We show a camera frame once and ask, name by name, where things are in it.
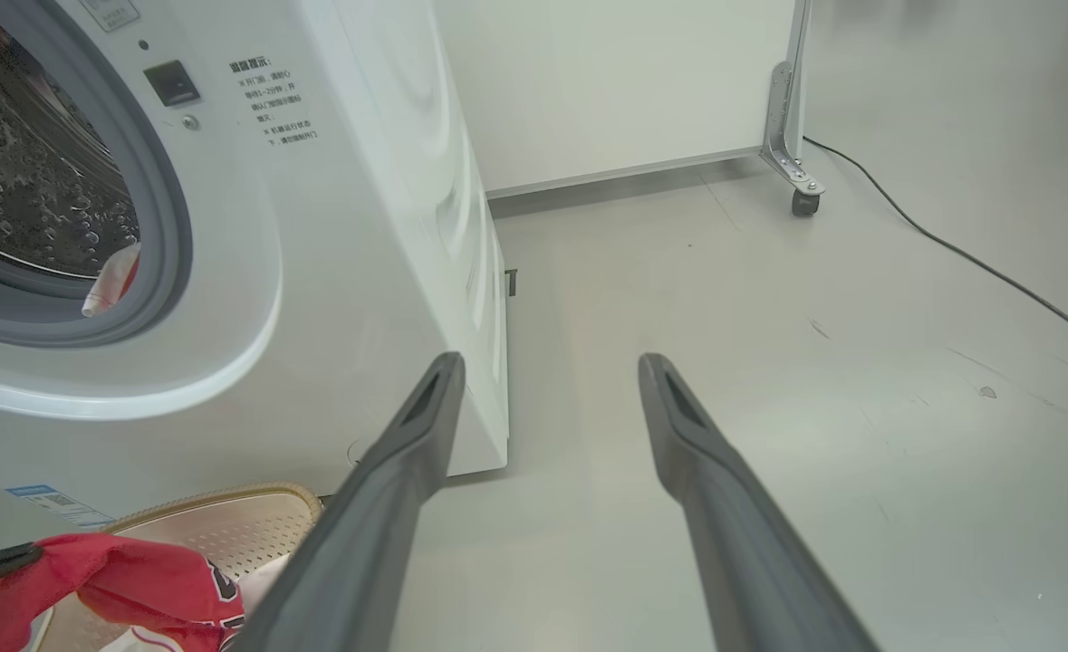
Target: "metal leg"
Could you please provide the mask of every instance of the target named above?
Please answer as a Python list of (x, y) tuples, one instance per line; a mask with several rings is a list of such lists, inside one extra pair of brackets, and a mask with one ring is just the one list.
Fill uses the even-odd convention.
[(796, 188), (791, 200), (791, 212), (796, 215), (812, 215), (819, 207), (819, 197), (823, 193), (823, 185), (790, 155), (787, 149), (787, 120), (790, 114), (791, 86), (795, 82), (796, 67), (790, 62), (782, 62), (774, 66), (771, 74), (771, 95), (768, 99), (767, 128), (763, 134), (763, 150), (760, 156), (771, 167), (783, 175)]

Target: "label sticker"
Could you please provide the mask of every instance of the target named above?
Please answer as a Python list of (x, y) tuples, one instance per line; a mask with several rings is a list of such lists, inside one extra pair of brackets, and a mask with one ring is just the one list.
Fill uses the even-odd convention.
[(30, 500), (37, 507), (49, 509), (50, 512), (78, 525), (83, 530), (96, 530), (114, 521), (111, 516), (96, 512), (65, 493), (54, 491), (53, 487), (46, 485), (14, 487), (6, 491), (11, 492), (12, 495), (19, 496), (19, 498)]
[(316, 140), (313, 121), (305, 117), (304, 98), (290, 71), (272, 63), (268, 57), (249, 57), (229, 62), (244, 104), (251, 111), (252, 124), (271, 148), (283, 148)]
[(104, 32), (114, 32), (124, 25), (140, 19), (140, 12), (135, 4), (131, 4), (131, 0), (81, 0), (81, 2)]

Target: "washing machine door opening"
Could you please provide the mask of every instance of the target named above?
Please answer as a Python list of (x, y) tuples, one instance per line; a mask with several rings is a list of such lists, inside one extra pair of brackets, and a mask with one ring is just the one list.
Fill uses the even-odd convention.
[(0, 341), (150, 329), (190, 249), (180, 185), (123, 79), (53, 1), (0, 0)]

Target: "white washing machine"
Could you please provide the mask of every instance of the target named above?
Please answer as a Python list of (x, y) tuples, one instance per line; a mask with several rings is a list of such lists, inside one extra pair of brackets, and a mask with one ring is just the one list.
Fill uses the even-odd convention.
[(330, 493), (443, 351), (451, 475), (504, 466), (504, 260), (443, 52), (427, 0), (0, 0), (0, 487), (85, 525)]

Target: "whiteboard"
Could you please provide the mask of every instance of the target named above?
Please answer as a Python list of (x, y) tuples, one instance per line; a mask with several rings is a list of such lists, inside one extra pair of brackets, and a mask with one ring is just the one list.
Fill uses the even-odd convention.
[(434, 4), (491, 197), (757, 152), (797, 13), (796, 0)]

